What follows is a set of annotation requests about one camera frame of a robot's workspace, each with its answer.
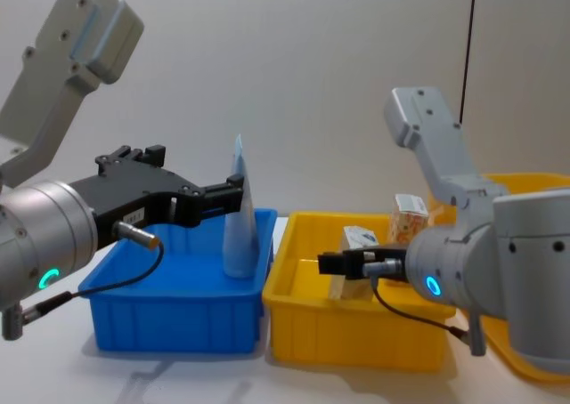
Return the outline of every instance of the label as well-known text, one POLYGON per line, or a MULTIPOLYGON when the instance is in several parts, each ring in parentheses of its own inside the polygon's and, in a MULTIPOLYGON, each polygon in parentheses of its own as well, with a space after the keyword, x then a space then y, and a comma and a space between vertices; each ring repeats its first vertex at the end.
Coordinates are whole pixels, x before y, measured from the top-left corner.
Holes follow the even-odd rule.
POLYGON ((123 217, 123 222, 128 224, 136 224, 141 220, 144 220, 144 207, 139 208, 138 210, 133 211, 132 213, 129 213, 123 217))
POLYGON ((426 205, 420 197, 399 193, 395 196, 395 202, 398 205, 400 213, 415 213, 425 216, 429 215, 426 205))

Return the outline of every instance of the yellow plastic bin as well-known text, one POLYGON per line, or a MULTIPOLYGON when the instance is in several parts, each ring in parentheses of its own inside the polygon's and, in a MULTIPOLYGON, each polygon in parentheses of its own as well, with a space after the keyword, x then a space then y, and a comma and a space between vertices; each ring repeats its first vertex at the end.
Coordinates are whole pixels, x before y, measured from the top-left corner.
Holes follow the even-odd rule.
MULTIPOLYGON (((319 275, 317 255, 338 251, 344 226, 387 235, 388 215, 295 213, 283 236, 263 292, 271 310, 271 346, 280 361, 437 371, 447 333, 394 315, 377 301, 330 300, 329 275, 319 275)), ((380 281, 392 305, 445 322, 455 314, 410 287, 380 281)))
MULTIPOLYGON (((507 186, 511 193, 570 187, 570 177, 558 174, 489 174, 488 177, 507 186)), ((455 222, 454 207, 443 205, 432 198, 428 205, 432 224, 455 222)), ((540 370, 518 356, 510 347, 509 326, 506 321, 483 317, 483 325, 492 348, 516 374, 537 382, 570 383, 570 376, 554 375, 540 370)))

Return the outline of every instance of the black cable on wall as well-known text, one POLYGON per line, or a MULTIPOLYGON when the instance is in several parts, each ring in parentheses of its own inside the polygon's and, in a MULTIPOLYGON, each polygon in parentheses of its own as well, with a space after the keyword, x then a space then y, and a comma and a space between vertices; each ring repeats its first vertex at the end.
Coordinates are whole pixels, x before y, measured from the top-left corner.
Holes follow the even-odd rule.
POLYGON ((475 0, 471 0, 469 12, 469 28, 467 33, 467 49, 465 50, 465 68, 463 69, 463 88, 461 88, 461 109, 460 123, 463 123, 463 108, 465 107, 465 90, 467 88, 467 75, 469 71, 469 55, 471 53, 471 32, 473 31, 473 12, 475 10, 475 0))

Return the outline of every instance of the blue bin rim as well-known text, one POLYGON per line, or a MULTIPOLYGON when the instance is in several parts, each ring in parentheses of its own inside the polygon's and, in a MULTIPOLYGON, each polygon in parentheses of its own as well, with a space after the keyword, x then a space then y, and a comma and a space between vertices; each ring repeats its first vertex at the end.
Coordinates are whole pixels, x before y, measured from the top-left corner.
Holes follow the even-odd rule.
MULTIPOLYGON (((160 290, 138 290, 132 288, 115 288, 108 291, 102 291, 93 295, 85 296, 89 300, 149 300, 153 303, 161 302, 180 302, 183 299, 190 299, 194 303, 200 300, 226 300, 232 299, 249 299, 255 293, 261 293, 264 284, 267 270, 269 268, 269 261, 271 258, 271 251, 273 251, 273 229, 277 221, 277 211, 271 208, 256 208, 256 214, 267 216, 267 224, 263 230, 257 229, 259 237, 259 258, 257 260, 256 276, 254 277, 254 285, 250 290, 231 291, 226 294, 218 291, 211 292, 193 292, 191 290, 178 290, 170 292, 169 295, 164 295, 164 291, 160 290)), ((121 248, 126 245, 125 241, 119 241, 115 246, 103 257, 99 264, 85 277, 81 284, 79 284, 79 291, 84 291, 94 287, 92 283, 95 281, 100 272, 111 263, 114 263, 116 256, 121 251, 121 248)))

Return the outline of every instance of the black cable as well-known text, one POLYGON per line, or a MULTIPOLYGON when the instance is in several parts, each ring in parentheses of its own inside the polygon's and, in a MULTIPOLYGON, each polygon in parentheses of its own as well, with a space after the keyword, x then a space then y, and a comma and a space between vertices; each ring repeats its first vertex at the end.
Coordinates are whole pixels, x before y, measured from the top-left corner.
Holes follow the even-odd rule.
POLYGON ((463 108, 465 107, 465 92, 467 90, 467 74, 469 71, 469 57, 471 53, 471 34, 473 32, 473 16, 475 15, 475 0, 471 0, 469 12, 469 27, 467 32, 467 49, 465 50, 465 68, 463 69, 463 87, 461 88, 460 124, 463 124, 463 108))
POLYGON ((109 290, 112 290, 114 288, 126 287, 126 286, 130 286, 130 285, 134 284, 135 282, 142 281, 143 279, 145 279, 146 277, 151 275, 159 267, 160 263, 162 262, 163 257, 164 257, 164 244, 162 244, 162 241, 160 241, 159 242, 159 255, 157 256, 157 260, 152 264, 152 266, 148 270, 143 272, 141 275, 134 277, 134 278, 131 278, 131 279, 127 279, 125 281, 116 282, 113 284, 108 284, 107 286, 100 286, 100 287, 89 288, 89 289, 83 290, 83 291, 77 291, 76 293, 74 293, 71 296, 72 297, 78 297, 78 296, 85 297, 86 295, 92 295, 94 293, 100 293, 101 291, 109 291, 109 290))
POLYGON ((86 295, 92 295, 94 293, 100 293, 101 291, 108 291, 108 290, 112 290, 114 288, 126 287, 126 286, 130 286, 130 285, 134 284, 135 282, 142 281, 143 279, 145 279, 146 277, 151 275, 159 267, 163 258, 164 258, 164 245, 162 244, 162 241, 160 241, 159 242, 159 255, 157 256, 157 260, 152 264, 152 266, 149 269, 147 269, 141 275, 138 275, 138 276, 131 278, 131 279, 127 279, 125 281, 120 281, 120 282, 115 282, 113 284, 108 284, 107 286, 89 288, 87 290, 77 291, 76 293, 73 293, 73 294, 69 291, 65 291, 63 293, 55 295, 54 297, 50 297, 49 299, 44 300, 43 302, 40 302, 40 303, 34 305, 31 308, 31 310, 33 311, 35 309, 37 312, 37 316, 34 316, 32 319, 24 318, 24 323, 28 324, 29 322, 32 322, 38 318, 43 317, 45 314, 53 311, 56 308, 59 308, 60 306, 69 302, 71 299, 73 299, 75 297, 80 297, 80 296, 85 297, 86 295))
POLYGON ((380 302, 380 304, 382 304, 382 306, 384 306, 389 311, 395 313, 396 315, 399 315, 399 316, 404 317, 406 319, 411 319, 413 321, 423 322, 424 324, 429 324, 430 326, 433 326, 433 327, 442 328, 443 330, 449 331, 452 335, 454 335, 455 337, 460 339, 463 343, 465 343, 465 341, 467 340, 468 331, 465 331, 461 328, 454 327, 454 326, 446 326, 445 324, 442 324, 441 322, 433 321, 432 319, 421 318, 421 317, 418 317, 416 315, 411 315, 410 313, 400 311, 399 309, 396 309, 394 306, 391 306, 390 304, 388 304, 380 296, 380 293, 374 287, 374 280, 370 282, 370 285, 372 287, 372 293, 374 293, 374 295, 376 296, 376 300, 378 300, 380 302))

